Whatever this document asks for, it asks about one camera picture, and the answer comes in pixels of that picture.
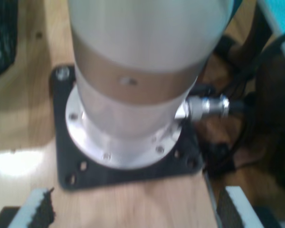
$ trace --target black cable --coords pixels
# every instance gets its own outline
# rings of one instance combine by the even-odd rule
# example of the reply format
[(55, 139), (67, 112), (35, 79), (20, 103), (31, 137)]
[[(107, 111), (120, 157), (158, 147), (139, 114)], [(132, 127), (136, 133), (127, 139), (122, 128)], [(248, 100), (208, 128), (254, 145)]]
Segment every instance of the black cable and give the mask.
[(275, 41), (273, 41), (268, 47), (264, 49), (264, 51), (257, 57), (255, 57), (252, 62), (245, 67), (241, 72), (234, 76), (234, 79), (219, 93), (225, 94), (231, 88), (237, 86), (240, 82), (247, 80), (247, 78), (254, 73), (254, 71), (268, 59), (270, 59), (273, 55), (279, 52), (281, 45), (285, 42), (285, 34), (278, 37)]
[(229, 150), (228, 154), (223, 158), (220, 163), (215, 164), (214, 166), (207, 167), (210, 169), (211, 172), (214, 172), (221, 167), (223, 167), (226, 163), (228, 163), (231, 159), (233, 159), (233, 155), (236, 151), (243, 145), (247, 137), (252, 133), (252, 130), (255, 125), (255, 114), (252, 108), (246, 106), (242, 101), (233, 101), (229, 104), (229, 114), (234, 115), (242, 113), (245, 116), (245, 122), (241, 129), (240, 135), (238, 136), (237, 140)]

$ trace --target blue object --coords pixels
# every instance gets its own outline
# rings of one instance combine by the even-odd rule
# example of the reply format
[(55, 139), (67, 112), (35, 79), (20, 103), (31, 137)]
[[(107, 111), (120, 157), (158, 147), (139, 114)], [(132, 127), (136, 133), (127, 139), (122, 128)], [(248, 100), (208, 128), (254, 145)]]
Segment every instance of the blue object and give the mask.
[[(258, 0), (258, 4), (270, 26), (278, 37), (285, 33), (285, 0)], [(285, 55), (285, 43), (282, 45)]]

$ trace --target wooden surface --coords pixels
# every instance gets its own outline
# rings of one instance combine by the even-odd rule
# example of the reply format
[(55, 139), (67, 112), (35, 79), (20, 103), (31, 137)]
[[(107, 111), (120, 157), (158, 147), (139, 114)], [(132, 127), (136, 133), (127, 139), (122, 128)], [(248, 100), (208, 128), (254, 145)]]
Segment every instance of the wooden surface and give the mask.
[(59, 187), (48, 79), (74, 61), (66, 3), (19, 0), (17, 58), (0, 76), (0, 210), (55, 187), (53, 228), (216, 227), (201, 173), (74, 193)]

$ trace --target cylindrical motor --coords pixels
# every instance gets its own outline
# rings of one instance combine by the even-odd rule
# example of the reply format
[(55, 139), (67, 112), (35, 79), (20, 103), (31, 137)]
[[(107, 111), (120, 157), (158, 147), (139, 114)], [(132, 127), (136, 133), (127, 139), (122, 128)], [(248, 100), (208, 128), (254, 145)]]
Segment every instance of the cylindrical motor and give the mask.
[(132, 151), (139, 157), (158, 148), (232, 5), (233, 0), (69, 0), (83, 127), (103, 153), (128, 157)]

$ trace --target bolt hole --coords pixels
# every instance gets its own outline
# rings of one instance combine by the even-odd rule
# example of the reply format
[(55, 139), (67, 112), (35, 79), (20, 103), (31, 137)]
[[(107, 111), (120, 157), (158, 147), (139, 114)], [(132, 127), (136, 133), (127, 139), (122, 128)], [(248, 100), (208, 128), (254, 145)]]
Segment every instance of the bolt hole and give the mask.
[(76, 176), (75, 174), (70, 174), (66, 177), (66, 183), (69, 185), (74, 185), (76, 183)]
[(84, 171), (87, 170), (87, 161), (82, 161), (82, 162), (80, 162), (80, 164), (79, 164), (79, 170), (80, 170), (81, 172), (84, 172)]
[(163, 153), (165, 151), (165, 149), (162, 146), (157, 146), (155, 148), (155, 150), (156, 150), (157, 153)]
[(78, 115), (76, 113), (71, 113), (69, 118), (70, 118), (70, 120), (77, 120), (78, 119)]
[(176, 151), (174, 152), (174, 157), (177, 158), (177, 159), (179, 159), (179, 158), (182, 157), (182, 153), (181, 153), (180, 151), (176, 150)]
[(187, 167), (190, 169), (196, 168), (198, 165), (198, 161), (195, 158), (188, 158)]
[(42, 39), (42, 37), (43, 37), (42, 32), (40, 32), (40, 31), (36, 32), (35, 37), (36, 37), (36, 39)]
[(137, 80), (131, 77), (122, 77), (119, 79), (119, 83), (125, 86), (136, 86)]

